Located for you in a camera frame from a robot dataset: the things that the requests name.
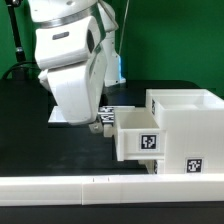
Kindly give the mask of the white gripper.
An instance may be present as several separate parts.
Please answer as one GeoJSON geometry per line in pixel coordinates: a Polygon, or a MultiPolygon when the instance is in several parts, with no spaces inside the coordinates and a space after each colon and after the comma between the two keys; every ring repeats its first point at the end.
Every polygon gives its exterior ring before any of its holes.
{"type": "MultiPolygon", "coordinates": [[[[106,69],[106,54],[100,49],[85,62],[44,70],[38,78],[53,94],[65,121],[81,125],[96,120],[106,69]]],[[[103,131],[100,122],[90,124],[89,128],[91,132],[103,131]]]]}

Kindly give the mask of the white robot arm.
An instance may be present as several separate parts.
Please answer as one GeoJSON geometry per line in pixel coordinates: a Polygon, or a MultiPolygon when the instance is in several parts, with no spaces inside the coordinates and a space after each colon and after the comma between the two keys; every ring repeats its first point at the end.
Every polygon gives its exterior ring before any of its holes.
{"type": "Polygon", "coordinates": [[[104,0],[28,0],[40,84],[54,97],[52,123],[103,129],[103,89],[121,83],[118,24],[104,0]]]}

